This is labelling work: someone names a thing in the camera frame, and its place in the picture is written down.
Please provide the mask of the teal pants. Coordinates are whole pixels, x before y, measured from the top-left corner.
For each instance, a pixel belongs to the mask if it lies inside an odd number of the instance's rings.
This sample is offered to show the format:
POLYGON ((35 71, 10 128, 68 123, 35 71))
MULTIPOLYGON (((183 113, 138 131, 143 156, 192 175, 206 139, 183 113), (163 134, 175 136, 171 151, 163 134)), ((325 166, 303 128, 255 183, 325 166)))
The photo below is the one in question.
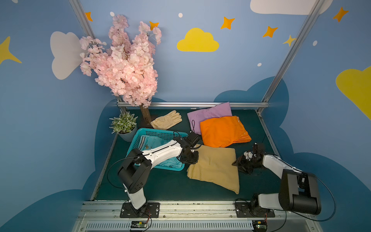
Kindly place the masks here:
MULTIPOLYGON (((161 139, 159 137, 142 135, 139 140, 138 149, 140 151, 150 150, 165 145, 167 143, 167 140, 161 139)), ((157 165, 156 168, 180 171, 183 169, 183 164, 176 157, 174 157, 163 161, 162 163, 157 165)))

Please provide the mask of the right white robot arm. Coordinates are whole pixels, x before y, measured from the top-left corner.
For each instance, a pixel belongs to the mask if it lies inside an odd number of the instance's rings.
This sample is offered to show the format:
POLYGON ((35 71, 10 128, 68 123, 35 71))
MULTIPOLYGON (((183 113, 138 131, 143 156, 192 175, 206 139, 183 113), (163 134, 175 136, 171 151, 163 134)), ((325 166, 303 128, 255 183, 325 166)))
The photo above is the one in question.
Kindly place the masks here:
POLYGON ((266 168, 281 180, 278 193, 253 196, 247 207, 253 217, 262 217, 271 210, 320 214, 320 193, 315 175, 289 165, 276 155, 264 153, 246 152, 232 165, 244 174, 251 174, 257 168, 266 168))

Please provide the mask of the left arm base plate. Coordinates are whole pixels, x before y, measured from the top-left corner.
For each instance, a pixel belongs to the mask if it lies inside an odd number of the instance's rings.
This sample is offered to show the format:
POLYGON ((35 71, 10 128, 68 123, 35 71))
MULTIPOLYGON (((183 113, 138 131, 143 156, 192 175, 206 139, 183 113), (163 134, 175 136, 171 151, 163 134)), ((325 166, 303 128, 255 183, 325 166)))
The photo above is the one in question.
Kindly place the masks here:
POLYGON ((124 202, 120 212, 120 218, 158 218, 160 212, 159 202, 145 203, 141 208, 135 209, 129 202, 124 202))

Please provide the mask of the beige pants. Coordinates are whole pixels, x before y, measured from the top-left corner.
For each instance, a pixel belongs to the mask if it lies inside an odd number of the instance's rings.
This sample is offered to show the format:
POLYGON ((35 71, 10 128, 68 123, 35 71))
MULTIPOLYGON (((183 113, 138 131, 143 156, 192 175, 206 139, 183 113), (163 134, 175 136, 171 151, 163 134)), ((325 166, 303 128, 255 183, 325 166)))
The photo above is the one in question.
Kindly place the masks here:
POLYGON ((235 194, 240 192, 239 172, 232 164, 237 160, 233 148, 212 148, 202 145, 196 150, 199 158, 187 169, 187 177, 214 183, 235 194))

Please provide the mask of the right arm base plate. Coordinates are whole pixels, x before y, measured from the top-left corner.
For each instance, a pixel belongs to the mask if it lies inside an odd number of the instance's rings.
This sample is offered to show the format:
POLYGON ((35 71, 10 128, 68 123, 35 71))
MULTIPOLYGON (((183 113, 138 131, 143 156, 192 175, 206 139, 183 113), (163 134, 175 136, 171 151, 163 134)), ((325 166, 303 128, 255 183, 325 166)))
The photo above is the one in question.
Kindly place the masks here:
POLYGON ((261 208, 258 203, 237 200, 234 202, 235 213, 238 218, 274 218, 272 209, 261 208))

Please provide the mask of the orange pants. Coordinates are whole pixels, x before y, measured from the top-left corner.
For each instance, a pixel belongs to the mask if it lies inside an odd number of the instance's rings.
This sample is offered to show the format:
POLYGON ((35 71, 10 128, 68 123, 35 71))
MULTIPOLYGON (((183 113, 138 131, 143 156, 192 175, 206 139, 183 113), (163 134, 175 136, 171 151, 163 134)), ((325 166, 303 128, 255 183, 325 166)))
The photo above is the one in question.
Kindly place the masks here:
POLYGON ((200 130, 203 143, 213 148, 252 141, 238 116, 207 119, 200 123, 200 130))

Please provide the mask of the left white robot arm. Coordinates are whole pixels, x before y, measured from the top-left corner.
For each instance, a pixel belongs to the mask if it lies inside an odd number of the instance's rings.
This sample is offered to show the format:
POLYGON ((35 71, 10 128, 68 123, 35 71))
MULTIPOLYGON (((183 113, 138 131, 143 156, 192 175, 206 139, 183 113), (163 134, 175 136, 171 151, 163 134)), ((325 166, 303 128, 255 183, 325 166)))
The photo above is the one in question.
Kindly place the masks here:
POLYGON ((170 158, 177 158, 183 164, 196 164, 199 159, 197 144, 197 140, 176 137, 157 148, 144 151, 136 148, 129 153, 117 175, 135 210, 140 210, 146 204, 143 188, 151 170, 170 158))

